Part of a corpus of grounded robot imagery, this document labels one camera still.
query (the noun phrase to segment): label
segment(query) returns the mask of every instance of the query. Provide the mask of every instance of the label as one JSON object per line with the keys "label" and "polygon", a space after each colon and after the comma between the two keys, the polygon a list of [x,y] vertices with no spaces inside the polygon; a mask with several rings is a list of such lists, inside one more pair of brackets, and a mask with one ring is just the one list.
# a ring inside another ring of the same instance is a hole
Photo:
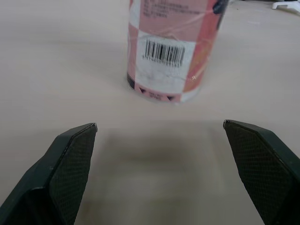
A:
{"label": "label", "polygon": [[195,42],[177,41],[139,32],[135,81],[154,91],[182,93]]}
{"label": "label", "polygon": [[193,97],[227,3],[131,0],[128,78],[132,87],[160,101]]}

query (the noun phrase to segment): beige table surface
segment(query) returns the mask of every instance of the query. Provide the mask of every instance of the beige table surface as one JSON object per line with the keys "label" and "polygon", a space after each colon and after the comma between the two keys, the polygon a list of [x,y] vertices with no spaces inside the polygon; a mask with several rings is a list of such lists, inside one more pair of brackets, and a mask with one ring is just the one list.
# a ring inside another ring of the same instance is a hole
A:
{"label": "beige table surface", "polygon": [[233,3],[201,92],[168,105],[126,83],[128,0],[2,0],[0,203],[55,136],[96,122],[76,224],[263,224],[222,123],[271,129],[300,156],[300,17],[271,4]]}

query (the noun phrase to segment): white object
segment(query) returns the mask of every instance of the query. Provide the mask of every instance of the white object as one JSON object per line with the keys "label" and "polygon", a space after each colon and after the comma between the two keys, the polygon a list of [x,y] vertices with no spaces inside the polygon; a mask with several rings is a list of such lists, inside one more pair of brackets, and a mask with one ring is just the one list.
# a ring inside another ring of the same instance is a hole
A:
{"label": "white object", "polygon": [[280,1],[280,2],[275,2],[273,4],[272,9],[276,9],[277,6],[287,6],[287,8],[292,8],[295,9],[300,13],[300,0],[299,1]]}

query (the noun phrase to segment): plastic wrap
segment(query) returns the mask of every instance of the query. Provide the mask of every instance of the plastic wrap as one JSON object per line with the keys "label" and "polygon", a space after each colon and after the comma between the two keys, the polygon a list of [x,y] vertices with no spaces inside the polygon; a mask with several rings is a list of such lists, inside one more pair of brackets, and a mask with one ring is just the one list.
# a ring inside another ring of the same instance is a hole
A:
{"label": "plastic wrap", "polygon": [[198,93],[228,0],[130,0],[130,86],[159,101]]}

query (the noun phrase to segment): white label area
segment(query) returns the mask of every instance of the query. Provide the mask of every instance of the white label area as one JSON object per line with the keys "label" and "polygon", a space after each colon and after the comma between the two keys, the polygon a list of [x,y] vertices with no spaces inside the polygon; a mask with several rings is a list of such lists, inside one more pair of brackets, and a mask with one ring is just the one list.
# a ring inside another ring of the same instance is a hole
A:
{"label": "white label area", "polygon": [[162,93],[182,93],[195,45],[139,31],[135,81]]}

